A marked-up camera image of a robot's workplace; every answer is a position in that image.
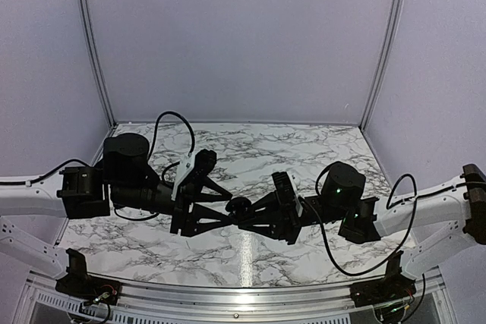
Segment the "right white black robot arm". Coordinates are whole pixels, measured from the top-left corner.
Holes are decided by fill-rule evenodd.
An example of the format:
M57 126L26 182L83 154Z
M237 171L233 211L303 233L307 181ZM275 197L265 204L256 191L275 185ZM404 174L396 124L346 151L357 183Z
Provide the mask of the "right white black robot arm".
M338 234L353 244L366 244L413 228L444 223L445 226L412 249L403 243L383 261L387 274L376 284L377 294L393 299L431 267L476 244L485 243L485 174L475 164L464 165L462 174L425 190L415 178L412 192L385 197L362 196L366 177L344 162L333 162L318 175L316 194L298 194L285 172L273 174L275 190L257 202L238 197L226 211L241 230L294 244L304 227L339 223Z

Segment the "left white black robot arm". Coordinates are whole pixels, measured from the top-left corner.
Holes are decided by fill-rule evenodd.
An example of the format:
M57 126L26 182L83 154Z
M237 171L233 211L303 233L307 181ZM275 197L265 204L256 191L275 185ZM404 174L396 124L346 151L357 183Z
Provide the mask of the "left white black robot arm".
M230 192L209 177L216 153L190 150L176 165L175 180L163 183L149 164L147 138L121 134L103 143L103 157L94 166L72 159L39 177L1 182L1 252L54 279L64 278L79 297L90 297L96 281L87 274L86 259L73 249L59 249L23 231L10 215L50 215L91 219L110 214L110 206L168 215L170 231L193 237L231 225L225 214L207 203L230 200Z

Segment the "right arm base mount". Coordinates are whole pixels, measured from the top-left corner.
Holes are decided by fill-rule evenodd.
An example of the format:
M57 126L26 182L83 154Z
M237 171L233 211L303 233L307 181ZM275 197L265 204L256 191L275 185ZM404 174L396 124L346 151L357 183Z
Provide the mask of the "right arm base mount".
M356 307L381 304L416 293L415 280L406 278L400 265L403 251L387 261L384 277L357 282L350 287L350 298Z

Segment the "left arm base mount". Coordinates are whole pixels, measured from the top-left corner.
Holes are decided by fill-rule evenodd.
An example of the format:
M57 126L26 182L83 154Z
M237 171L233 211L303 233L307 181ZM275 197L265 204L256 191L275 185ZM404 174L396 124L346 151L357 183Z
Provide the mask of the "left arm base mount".
M114 306L118 303L121 282L90 275L82 253L69 248L66 254L68 266L66 273L56 280L57 292L87 300L90 304L101 302Z

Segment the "black round charging case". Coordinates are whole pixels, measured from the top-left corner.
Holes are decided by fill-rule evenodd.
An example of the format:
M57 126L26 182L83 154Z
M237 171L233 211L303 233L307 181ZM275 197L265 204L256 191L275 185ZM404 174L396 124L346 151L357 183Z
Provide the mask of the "black round charging case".
M225 207L229 218L234 222L241 221L251 208L251 201L246 197L236 197L231 199Z

